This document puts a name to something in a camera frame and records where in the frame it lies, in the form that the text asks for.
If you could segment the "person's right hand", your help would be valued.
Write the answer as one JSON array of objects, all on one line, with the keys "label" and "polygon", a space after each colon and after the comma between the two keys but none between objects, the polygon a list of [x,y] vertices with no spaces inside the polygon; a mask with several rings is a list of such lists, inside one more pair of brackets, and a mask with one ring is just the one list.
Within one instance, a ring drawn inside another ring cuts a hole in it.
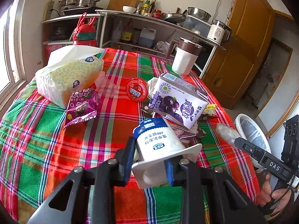
[{"label": "person's right hand", "polygon": [[[264,170],[263,172],[257,174],[257,176],[261,177],[261,180],[259,180],[260,191],[258,196],[256,197],[257,205],[263,207],[267,203],[269,203],[271,199],[278,200],[286,192],[287,189],[278,189],[275,191],[272,190],[272,187],[270,185],[270,178],[272,175],[268,171]],[[278,202],[276,208],[271,213],[271,216],[277,215],[286,207],[291,199],[291,195],[292,191],[288,190],[285,196],[282,197]]]}]

